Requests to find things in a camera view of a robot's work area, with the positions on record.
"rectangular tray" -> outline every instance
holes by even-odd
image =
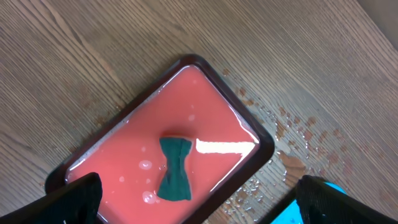
[[[67,169],[78,160],[87,150],[98,142],[111,129],[119,124],[128,114],[136,109],[153,92],[166,83],[180,69],[187,65],[198,67],[221,93],[225,100],[243,117],[259,138],[259,149],[237,170],[226,182],[217,188],[209,198],[195,210],[183,223],[202,223],[205,221],[225,200],[242,186],[253,174],[255,174],[273,155],[274,140],[264,129],[258,120],[243,105],[241,100],[234,94],[210,64],[201,56],[189,54],[183,56],[167,69],[153,84],[127,104],[115,117],[108,121],[92,138],[87,140],[76,152],[66,158],[57,166],[45,181],[45,192],[49,194],[64,186]]]

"dark green object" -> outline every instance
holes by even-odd
[[[160,183],[157,196],[172,202],[191,200],[191,189],[184,162],[190,152],[192,142],[173,137],[161,138],[159,142],[167,159],[167,171]]]

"liquid surface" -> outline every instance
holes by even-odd
[[[156,196],[166,171],[159,138],[193,143],[185,159],[192,199]],[[181,69],[68,170],[71,182],[97,172],[99,216],[109,223],[180,223],[259,147],[253,130],[194,66]]]

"wood surface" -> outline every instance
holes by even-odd
[[[275,152],[207,223],[253,223],[302,170],[398,219],[398,52],[355,0],[0,1],[0,215],[187,53],[306,167]]]

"black tray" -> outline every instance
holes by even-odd
[[[273,155],[274,140],[258,120],[242,104],[239,98],[201,56],[189,54],[183,56],[167,69],[153,84],[140,93],[127,104],[114,118],[108,121],[93,137],[85,142],[82,147],[66,158],[56,167],[45,181],[45,192],[49,194],[64,186],[67,169],[78,160],[92,145],[99,141],[106,133],[120,123],[130,112],[137,108],[148,96],[161,87],[167,80],[187,65],[198,67],[216,87],[226,101],[243,117],[259,137],[259,149],[237,170],[224,184],[218,187],[209,198],[199,206],[184,223],[201,223],[205,221],[225,200],[227,200],[245,181],[256,173]]]

